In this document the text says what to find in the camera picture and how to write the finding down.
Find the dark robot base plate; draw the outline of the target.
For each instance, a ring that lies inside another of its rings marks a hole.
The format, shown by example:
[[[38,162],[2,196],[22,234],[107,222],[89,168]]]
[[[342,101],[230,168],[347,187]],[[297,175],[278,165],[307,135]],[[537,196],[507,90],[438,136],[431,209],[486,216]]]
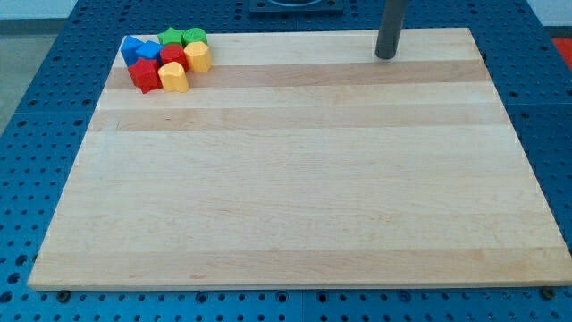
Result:
[[[343,13],[344,0],[248,0],[250,14]]]

